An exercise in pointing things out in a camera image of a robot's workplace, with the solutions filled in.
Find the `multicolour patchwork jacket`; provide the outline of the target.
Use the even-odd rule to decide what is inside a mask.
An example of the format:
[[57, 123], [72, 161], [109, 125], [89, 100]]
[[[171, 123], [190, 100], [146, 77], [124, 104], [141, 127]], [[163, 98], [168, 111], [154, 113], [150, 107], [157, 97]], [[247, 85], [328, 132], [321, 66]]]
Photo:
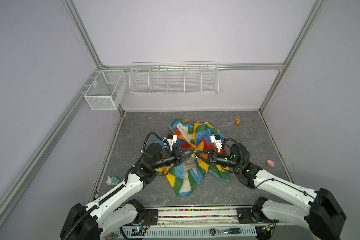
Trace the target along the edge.
[[[211, 136], [218, 136], [222, 141], [225, 139], [223, 133], [208, 122], [174, 119], [168, 124], [168, 128], [177, 136], [174, 146], [192, 149], [195, 152], [215, 150], [216, 145], [211, 142]], [[164, 167], [158, 172], [160, 175], [165, 175], [178, 197], [190, 195], [208, 173], [224, 182], [229, 182], [231, 178], [228, 168], [210, 167], [196, 157], [196, 154], [178, 167]]]

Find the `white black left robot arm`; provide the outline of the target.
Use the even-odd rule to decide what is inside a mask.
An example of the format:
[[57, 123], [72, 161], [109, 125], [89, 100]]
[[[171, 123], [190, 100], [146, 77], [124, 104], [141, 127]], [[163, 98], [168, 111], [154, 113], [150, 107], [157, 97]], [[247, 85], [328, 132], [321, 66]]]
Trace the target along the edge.
[[144, 206], [130, 197], [150, 184], [158, 169], [180, 166], [193, 154], [192, 149], [174, 146], [166, 152], [160, 144], [150, 144], [120, 184], [85, 206], [76, 204], [70, 209], [60, 239], [101, 240], [126, 224], [142, 220]]

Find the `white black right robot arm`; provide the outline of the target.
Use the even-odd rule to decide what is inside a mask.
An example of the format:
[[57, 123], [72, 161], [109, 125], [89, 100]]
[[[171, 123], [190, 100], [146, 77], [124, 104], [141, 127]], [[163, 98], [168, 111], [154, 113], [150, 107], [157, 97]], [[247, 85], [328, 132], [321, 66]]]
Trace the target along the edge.
[[347, 216], [329, 190], [304, 188], [269, 173], [251, 163], [251, 154], [242, 144], [233, 144], [229, 153], [209, 149], [196, 155], [210, 167], [231, 168], [244, 186], [287, 201], [280, 204], [259, 198], [252, 208], [257, 221], [262, 217], [279, 220], [306, 228], [320, 240], [340, 239]]

